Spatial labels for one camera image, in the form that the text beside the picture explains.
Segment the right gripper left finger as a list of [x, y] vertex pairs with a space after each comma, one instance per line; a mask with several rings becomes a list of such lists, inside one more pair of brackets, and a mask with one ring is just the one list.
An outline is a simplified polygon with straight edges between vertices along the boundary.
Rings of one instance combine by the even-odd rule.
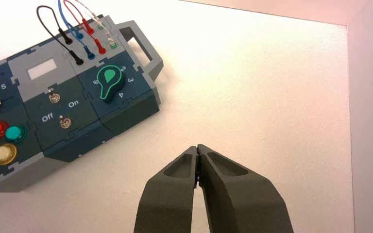
[[140, 198], [135, 233], [189, 233], [196, 187], [197, 147], [191, 146], [152, 176]]

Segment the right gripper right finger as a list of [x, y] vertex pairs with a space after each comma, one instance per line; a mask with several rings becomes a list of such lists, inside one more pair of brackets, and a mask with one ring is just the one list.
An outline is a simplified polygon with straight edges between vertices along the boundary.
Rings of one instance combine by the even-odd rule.
[[198, 154], [210, 232], [293, 232], [285, 201], [268, 178], [203, 144]]

